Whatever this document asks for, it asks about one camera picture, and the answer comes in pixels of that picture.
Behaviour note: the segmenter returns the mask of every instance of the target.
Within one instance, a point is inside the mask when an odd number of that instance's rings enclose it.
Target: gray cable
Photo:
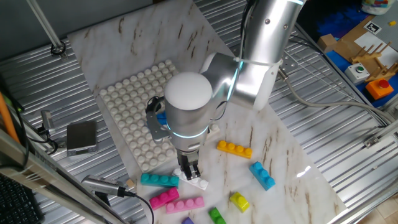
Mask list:
[[[281,72],[278,72],[278,74],[280,75],[280,77],[282,78],[282,80],[285,80],[285,83],[287,85],[287,87],[291,90],[292,94],[294,95],[294,97],[296,97],[296,99],[307,106],[312,106],[312,107],[329,107],[329,106],[342,106],[342,105],[348,105],[348,106],[359,106],[362,107],[364,109],[367,110],[371,110],[373,112],[375,112],[376,114],[379,114],[381,116],[383,116],[384,118],[386,118],[390,123],[393,123],[395,120],[391,118],[391,116],[377,108],[374,108],[372,106],[366,105],[364,103],[357,103],[357,102],[334,102],[334,103],[311,103],[308,101],[305,101],[303,98],[301,98],[296,91],[293,89],[292,84],[290,83],[288,78],[285,78],[283,76],[283,74],[281,74]]]

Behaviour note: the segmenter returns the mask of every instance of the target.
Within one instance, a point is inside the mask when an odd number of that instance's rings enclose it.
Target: teal lego brick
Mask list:
[[[141,184],[156,187],[178,187],[180,178],[166,175],[142,174]]]

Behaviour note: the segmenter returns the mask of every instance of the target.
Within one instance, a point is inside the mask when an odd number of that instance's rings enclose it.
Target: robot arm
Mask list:
[[[185,72],[171,78],[164,97],[167,129],[156,125],[156,108],[147,110],[154,141],[170,138],[188,180],[200,176],[199,149],[220,104],[255,110],[266,105],[302,5],[302,0],[250,0],[242,23],[241,56],[211,54],[201,74]]]

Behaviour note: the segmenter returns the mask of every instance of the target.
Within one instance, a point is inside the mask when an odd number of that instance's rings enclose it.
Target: black device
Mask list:
[[[32,190],[0,175],[0,224],[36,224],[42,220]]]
[[[95,121],[69,124],[67,127],[67,155],[77,156],[97,152]]]

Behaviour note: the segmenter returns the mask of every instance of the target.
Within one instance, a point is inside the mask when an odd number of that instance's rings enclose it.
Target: pink lego brick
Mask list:
[[[171,214],[176,212],[183,212],[195,208],[202,208],[204,206],[205,206],[205,201],[203,200],[203,197],[179,200],[176,202],[168,203],[166,205],[166,213]]]
[[[153,210],[157,210],[158,208],[162,207],[166,203],[172,202],[175,199],[178,199],[180,194],[177,191],[176,187],[161,193],[160,195],[153,197],[149,200],[150,205],[152,206]]]

